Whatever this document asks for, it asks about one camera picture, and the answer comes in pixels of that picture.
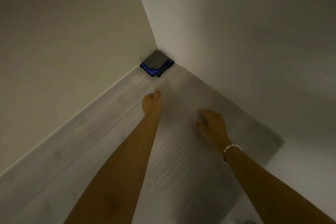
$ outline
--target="bracelet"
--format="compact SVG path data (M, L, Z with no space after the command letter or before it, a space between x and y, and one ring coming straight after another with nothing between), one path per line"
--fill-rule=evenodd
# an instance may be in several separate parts
M228 145L228 146L225 147L225 149L223 150L223 152L226 153L231 147L237 147L239 150L243 151L243 149L239 145L237 145L237 144L230 144L230 145Z

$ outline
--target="pearl bracelet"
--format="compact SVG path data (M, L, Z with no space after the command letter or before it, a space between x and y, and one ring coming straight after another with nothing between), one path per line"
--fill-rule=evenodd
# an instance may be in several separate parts
M237 147L239 150L243 151L243 149L239 145L237 145L237 144L230 144L230 145L228 145L228 146L225 147L225 149L223 150L224 153L226 153L231 147Z

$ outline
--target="white wall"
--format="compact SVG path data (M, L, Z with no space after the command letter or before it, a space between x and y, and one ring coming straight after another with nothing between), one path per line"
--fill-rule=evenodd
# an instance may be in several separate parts
M1 0L0 173L155 49L141 0Z
M268 167L336 219L336 0L143 0L159 48L287 145Z

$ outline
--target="hand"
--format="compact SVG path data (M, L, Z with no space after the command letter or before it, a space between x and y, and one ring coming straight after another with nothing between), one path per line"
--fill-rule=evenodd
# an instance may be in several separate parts
M142 101L142 109L145 116L161 114L161 91L156 90L155 93L145 95Z
M226 133L223 116L211 110L198 110L200 121L196 126L206 140L211 143L221 154L226 146L232 144Z

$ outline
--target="skin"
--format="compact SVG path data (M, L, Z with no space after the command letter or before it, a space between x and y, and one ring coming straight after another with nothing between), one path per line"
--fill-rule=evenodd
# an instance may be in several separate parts
M131 224L160 121L161 92L142 102L144 118L104 163L72 209L65 224ZM196 126L231 167L265 224L335 223L307 199L231 147L220 113L199 110Z

